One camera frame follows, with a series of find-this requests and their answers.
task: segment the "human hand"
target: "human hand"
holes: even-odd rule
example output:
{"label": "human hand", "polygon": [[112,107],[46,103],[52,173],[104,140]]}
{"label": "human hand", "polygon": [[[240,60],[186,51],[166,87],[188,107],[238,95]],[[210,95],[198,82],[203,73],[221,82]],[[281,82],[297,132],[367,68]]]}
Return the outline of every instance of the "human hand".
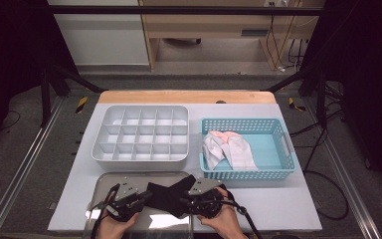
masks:
{"label": "human hand", "polygon": [[127,222],[118,222],[107,215],[104,210],[103,220],[98,229],[98,239],[120,239],[123,233],[135,224],[138,218],[138,213],[135,213]]}
{"label": "human hand", "polygon": [[[216,189],[222,194],[225,200],[228,200],[228,192],[220,187]],[[224,239],[247,239],[241,230],[240,223],[238,222],[237,213],[235,208],[231,205],[223,204],[220,212],[213,218],[206,218],[198,215],[201,224],[210,226]]]}

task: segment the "crumpled cloth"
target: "crumpled cloth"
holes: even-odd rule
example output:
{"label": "crumpled cloth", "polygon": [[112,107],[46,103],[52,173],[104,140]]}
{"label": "crumpled cloth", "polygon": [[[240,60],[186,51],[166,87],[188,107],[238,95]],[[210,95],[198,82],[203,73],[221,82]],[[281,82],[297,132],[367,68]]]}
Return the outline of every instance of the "crumpled cloth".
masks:
{"label": "crumpled cloth", "polygon": [[203,154],[210,170],[225,158],[234,170],[258,170],[250,144],[233,131],[209,131],[203,139]]}

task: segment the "yellow and black tape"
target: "yellow and black tape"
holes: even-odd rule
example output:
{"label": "yellow and black tape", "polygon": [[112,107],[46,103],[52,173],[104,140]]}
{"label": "yellow and black tape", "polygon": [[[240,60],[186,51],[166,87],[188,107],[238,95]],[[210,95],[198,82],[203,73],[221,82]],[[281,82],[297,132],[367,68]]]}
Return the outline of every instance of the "yellow and black tape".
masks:
{"label": "yellow and black tape", "polygon": [[86,102],[87,102],[87,97],[82,97],[80,99],[79,105],[77,106],[77,109],[76,109],[76,113],[77,114],[80,113],[83,110],[83,108],[85,107]]}
{"label": "yellow and black tape", "polygon": [[293,102],[292,98],[289,98],[289,108],[290,109],[299,110],[300,112],[305,112],[306,111],[305,107],[297,107],[295,105],[295,103]]}

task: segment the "black horizontal bar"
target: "black horizontal bar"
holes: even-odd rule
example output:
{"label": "black horizontal bar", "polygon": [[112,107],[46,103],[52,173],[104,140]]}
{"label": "black horizontal bar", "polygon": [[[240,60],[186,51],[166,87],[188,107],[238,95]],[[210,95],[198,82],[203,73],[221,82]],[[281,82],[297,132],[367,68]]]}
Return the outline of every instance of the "black horizontal bar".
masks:
{"label": "black horizontal bar", "polygon": [[171,14],[171,15],[275,15],[324,16],[342,13],[323,8],[294,7],[195,7],[195,6],[27,6],[25,8],[48,11],[53,14]]}

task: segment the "white wall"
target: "white wall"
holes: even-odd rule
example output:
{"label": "white wall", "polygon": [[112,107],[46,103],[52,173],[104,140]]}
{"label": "white wall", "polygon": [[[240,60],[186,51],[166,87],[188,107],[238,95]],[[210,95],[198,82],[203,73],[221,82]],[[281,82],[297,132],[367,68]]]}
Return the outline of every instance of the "white wall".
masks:
{"label": "white wall", "polygon": [[[48,0],[50,5],[127,5],[136,0]],[[55,15],[76,65],[149,65],[139,15]]]}

